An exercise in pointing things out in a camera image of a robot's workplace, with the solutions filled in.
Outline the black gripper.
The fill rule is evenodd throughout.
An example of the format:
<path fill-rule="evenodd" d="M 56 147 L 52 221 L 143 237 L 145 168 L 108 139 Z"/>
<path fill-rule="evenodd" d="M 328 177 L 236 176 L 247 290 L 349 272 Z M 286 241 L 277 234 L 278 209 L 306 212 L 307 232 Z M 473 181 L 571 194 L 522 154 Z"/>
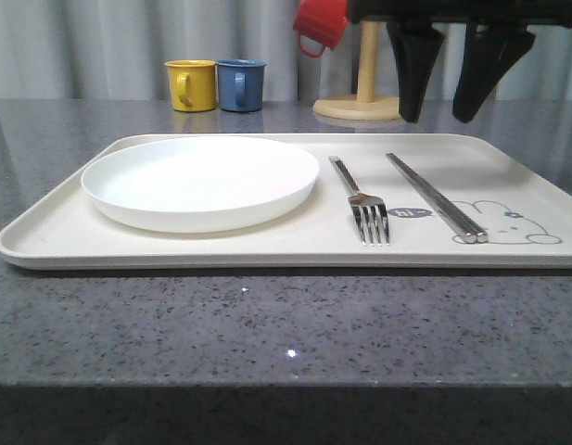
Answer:
<path fill-rule="evenodd" d="M 352 23 L 388 21 L 398 74 L 399 113 L 408 122 L 419 119 L 444 39 L 429 21 L 473 21 L 465 31 L 463 65 L 452 107 L 454 117 L 467 123 L 507 71 L 534 45 L 536 35 L 519 26 L 571 29 L 572 1 L 349 1 L 348 19 Z"/>

